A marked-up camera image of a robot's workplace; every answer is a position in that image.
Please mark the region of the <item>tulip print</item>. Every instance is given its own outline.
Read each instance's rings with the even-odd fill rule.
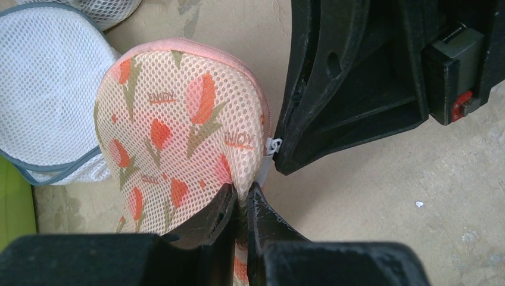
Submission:
[[[135,88],[137,80],[142,70],[142,63],[138,62],[136,57],[130,58],[119,65],[118,83],[123,89],[124,100],[128,109],[130,121],[133,122],[133,105],[135,103]]]
[[[191,158],[193,152],[212,133],[217,131],[221,123],[217,116],[225,107],[226,102],[215,106],[216,86],[212,76],[208,73],[194,79],[186,89],[186,109],[193,123],[189,130],[187,158]]]
[[[151,123],[150,139],[150,141],[149,138],[145,139],[145,147],[156,166],[160,168],[161,150],[166,149],[172,142],[172,132],[167,125],[155,118]]]
[[[235,256],[235,261],[233,263],[234,273],[236,277],[242,282],[248,282],[247,278],[247,265],[242,263],[237,256]]]
[[[126,168],[130,164],[130,157],[128,152],[124,149],[121,142],[118,139],[114,139],[110,142],[109,152],[114,159],[114,162],[121,168]]]
[[[180,69],[180,62],[182,61],[183,54],[183,52],[172,50],[172,57],[174,58],[175,65],[178,69]]]
[[[215,173],[219,184],[222,186],[224,184],[232,183],[232,173],[230,171],[230,165],[224,154],[221,154],[217,158],[217,163],[215,166]]]
[[[176,208],[179,208],[182,206],[184,196],[188,193],[188,185],[176,178],[172,178],[170,183],[170,198],[172,199],[172,204]]]
[[[112,159],[119,167],[119,189],[123,189],[124,184],[130,177],[139,170],[135,166],[135,156],[128,155],[123,144],[118,139],[114,139],[109,143],[109,153]]]
[[[144,219],[144,199],[142,197],[142,192],[136,186],[133,187],[130,195],[128,197],[128,206],[130,207],[130,213],[135,221],[135,232],[139,232],[142,221]]]
[[[119,84],[125,84],[130,77],[130,68],[132,66],[132,59],[128,59],[119,65]]]
[[[170,202],[167,201],[165,204],[165,230],[169,232],[170,223],[174,217],[177,209],[186,202],[186,194],[188,193],[188,185],[183,181],[176,178],[171,178],[170,180],[170,201],[174,206],[172,212],[170,211]]]
[[[126,224],[126,219],[124,218],[124,216],[122,216],[119,219],[119,223],[117,224],[116,233],[121,232],[123,230],[125,224]]]

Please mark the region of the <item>white mesh laundry bag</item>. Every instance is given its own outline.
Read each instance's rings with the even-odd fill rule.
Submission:
[[[93,122],[96,90],[117,54],[80,11],[19,5],[0,13],[0,154],[32,185],[110,175]]]
[[[224,183],[245,207],[271,124],[259,84],[235,57],[184,39],[137,46],[105,74],[95,110],[124,197],[118,231],[165,234]],[[235,284],[247,284],[247,250],[235,257]]]
[[[16,0],[18,4],[56,2],[70,5],[88,15],[102,30],[117,25],[138,8],[142,0]]]

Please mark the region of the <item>red latch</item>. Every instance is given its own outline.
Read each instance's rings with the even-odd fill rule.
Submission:
[[[463,117],[462,106],[472,98],[472,95],[472,91],[467,91],[458,97],[456,102],[453,104],[452,122],[456,122]]]

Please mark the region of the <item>green object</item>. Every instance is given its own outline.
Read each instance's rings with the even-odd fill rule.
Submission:
[[[0,251],[16,238],[35,233],[32,187],[0,156]]]

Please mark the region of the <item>orange tulip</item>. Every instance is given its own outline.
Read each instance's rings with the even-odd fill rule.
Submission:
[[[219,155],[217,158],[217,163],[214,169],[214,172],[217,176],[217,180],[219,184],[231,184],[232,183],[232,173],[230,171],[230,165],[228,164],[228,160],[224,154]]]
[[[170,128],[154,119],[151,124],[151,141],[158,150],[166,148],[171,141],[172,133]]]
[[[119,72],[120,72],[119,84],[120,85],[124,84],[128,80],[128,77],[130,77],[131,65],[132,65],[132,59],[130,59],[130,58],[128,60],[122,62],[119,65]]]
[[[210,74],[194,79],[186,90],[186,108],[191,122],[203,124],[209,120],[216,100],[216,87]]]
[[[130,165],[130,157],[128,152],[124,149],[118,139],[114,139],[109,143],[109,150],[115,163],[121,167],[126,168]]]
[[[176,178],[171,179],[170,198],[175,207],[180,207],[182,205],[182,199],[187,193],[188,185],[186,185],[186,183]]]
[[[141,218],[142,214],[142,192],[136,186],[133,187],[133,190],[130,192],[130,197],[128,198],[130,212],[133,215],[133,220],[138,221]]]

